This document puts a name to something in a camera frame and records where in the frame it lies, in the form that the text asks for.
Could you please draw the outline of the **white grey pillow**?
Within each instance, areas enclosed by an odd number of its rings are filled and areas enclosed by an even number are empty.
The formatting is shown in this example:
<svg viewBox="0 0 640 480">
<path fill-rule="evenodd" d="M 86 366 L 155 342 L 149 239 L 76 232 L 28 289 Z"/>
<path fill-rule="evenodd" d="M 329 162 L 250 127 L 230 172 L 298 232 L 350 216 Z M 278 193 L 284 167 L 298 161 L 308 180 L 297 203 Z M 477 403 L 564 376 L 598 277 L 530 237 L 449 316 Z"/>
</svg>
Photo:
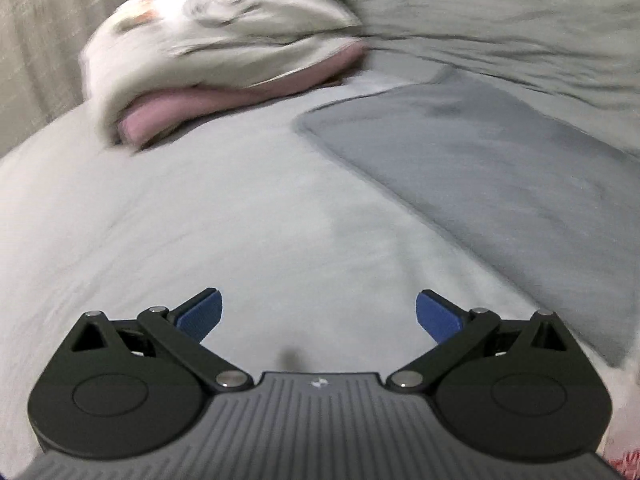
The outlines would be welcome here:
<svg viewBox="0 0 640 480">
<path fill-rule="evenodd" d="M 268 84 L 351 46 L 360 25 L 341 0 L 128 0 L 80 55 L 90 116 L 114 139 L 140 96 Z"/>
</svg>

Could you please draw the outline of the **grey quilted blanket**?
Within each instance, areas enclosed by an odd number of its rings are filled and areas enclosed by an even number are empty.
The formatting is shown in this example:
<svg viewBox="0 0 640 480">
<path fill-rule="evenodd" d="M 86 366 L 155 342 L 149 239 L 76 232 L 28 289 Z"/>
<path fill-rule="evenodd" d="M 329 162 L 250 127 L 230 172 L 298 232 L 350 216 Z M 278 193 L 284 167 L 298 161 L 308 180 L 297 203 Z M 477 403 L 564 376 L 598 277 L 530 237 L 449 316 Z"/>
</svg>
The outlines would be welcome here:
<svg viewBox="0 0 640 480">
<path fill-rule="evenodd" d="M 639 151 L 639 0 L 352 0 L 378 49 L 495 77 Z"/>
</svg>

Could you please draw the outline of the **grey curtain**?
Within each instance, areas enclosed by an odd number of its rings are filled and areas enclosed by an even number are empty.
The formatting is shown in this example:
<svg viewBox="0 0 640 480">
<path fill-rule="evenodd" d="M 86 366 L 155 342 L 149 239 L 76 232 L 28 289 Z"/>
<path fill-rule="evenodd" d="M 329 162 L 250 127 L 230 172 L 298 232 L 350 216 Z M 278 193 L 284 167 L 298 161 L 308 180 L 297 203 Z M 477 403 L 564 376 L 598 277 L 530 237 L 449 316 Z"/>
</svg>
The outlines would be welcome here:
<svg viewBox="0 0 640 480">
<path fill-rule="evenodd" d="M 127 0 L 1 0 L 1 154 L 82 103 L 78 54 Z"/>
</svg>

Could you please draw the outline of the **pink pillow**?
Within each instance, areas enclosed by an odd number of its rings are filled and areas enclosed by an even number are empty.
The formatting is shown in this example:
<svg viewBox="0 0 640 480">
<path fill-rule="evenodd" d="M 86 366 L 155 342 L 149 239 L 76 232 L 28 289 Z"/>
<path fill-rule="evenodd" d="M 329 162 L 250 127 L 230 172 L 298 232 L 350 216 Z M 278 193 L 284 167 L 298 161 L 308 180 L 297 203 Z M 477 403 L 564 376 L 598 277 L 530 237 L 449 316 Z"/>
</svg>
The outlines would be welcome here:
<svg viewBox="0 0 640 480">
<path fill-rule="evenodd" d="M 345 47 L 314 65 L 250 88 L 195 86 L 145 93 L 127 106 L 117 122 L 119 140 L 134 148 L 144 148 L 192 119 L 288 98 L 340 82 L 345 74 L 360 65 L 367 50 L 364 41 L 350 40 Z"/>
</svg>

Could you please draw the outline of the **dark grey fleece blanket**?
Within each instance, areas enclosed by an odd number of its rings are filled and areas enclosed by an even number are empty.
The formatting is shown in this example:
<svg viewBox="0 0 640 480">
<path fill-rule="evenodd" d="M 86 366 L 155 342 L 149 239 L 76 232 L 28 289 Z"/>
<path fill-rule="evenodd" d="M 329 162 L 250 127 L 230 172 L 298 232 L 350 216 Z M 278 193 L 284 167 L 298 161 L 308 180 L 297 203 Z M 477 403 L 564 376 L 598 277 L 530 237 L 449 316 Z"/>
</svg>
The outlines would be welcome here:
<svg viewBox="0 0 640 480">
<path fill-rule="evenodd" d="M 298 131 L 448 233 L 610 365 L 639 327 L 639 164 L 447 70 L 308 110 Z"/>
</svg>

